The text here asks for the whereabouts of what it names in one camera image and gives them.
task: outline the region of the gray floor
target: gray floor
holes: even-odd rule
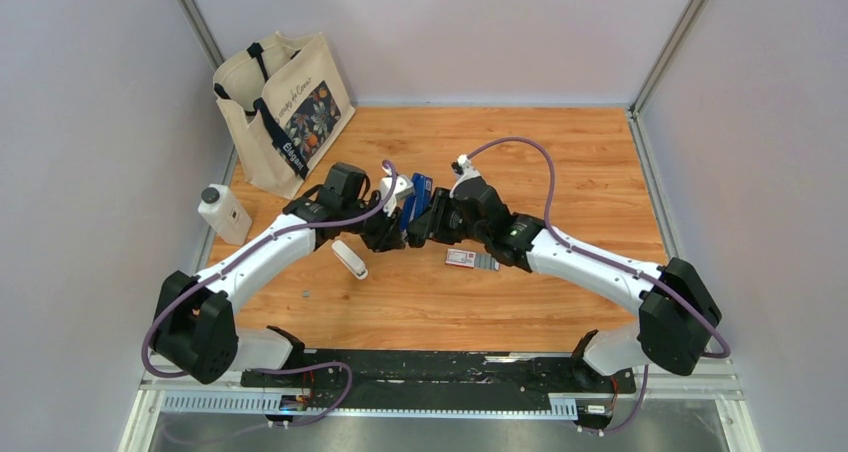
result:
[[[619,420],[631,403],[621,401]],[[163,415],[174,437],[204,440],[262,423],[258,416],[183,414]],[[200,446],[169,442],[161,434],[151,451],[727,451],[712,401],[649,401],[624,432],[607,437],[578,434],[572,425],[532,420],[327,418],[301,429],[262,429]]]

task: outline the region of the white bottle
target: white bottle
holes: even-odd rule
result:
[[[200,194],[200,215],[212,229],[232,245],[242,245],[253,219],[247,215],[236,195],[226,185],[211,184]]]

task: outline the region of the wood surface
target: wood surface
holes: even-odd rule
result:
[[[383,158],[401,173],[422,172],[450,187],[450,163],[459,154],[506,135],[535,139],[553,156],[554,225],[619,254],[666,260],[620,109],[360,108],[301,191],[322,182],[336,162],[357,165],[377,179]],[[535,149],[500,145],[476,157],[474,165],[510,210],[543,216],[548,170]],[[253,217],[250,238],[287,203],[245,183],[240,166],[232,190]],[[571,351],[589,330],[633,320],[615,304],[560,279],[516,268],[446,266],[446,245],[375,254],[359,237],[342,238],[365,261],[365,280],[354,278],[324,246],[256,294],[237,315],[238,325],[275,325],[307,347]],[[474,243],[453,247],[483,250]],[[210,263],[237,249],[216,239]]]

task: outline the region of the blue object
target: blue object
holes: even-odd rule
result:
[[[400,216],[400,230],[405,231],[409,223],[424,213],[430,204],[430,196],[433,194],[433,179],[415,173],[412,175],[413,193],[403,202],[403,211]]]

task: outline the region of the white wall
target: white wall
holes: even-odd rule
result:
[[[688,0],[196,0],[227,56],[324,31],[359,103],[630,103]]]
[[[848,0],[710,0],[644,114],[766,450],[845,450]]]
[[[175,0],[0,0],[3,450],[115,450],[231,147]]]

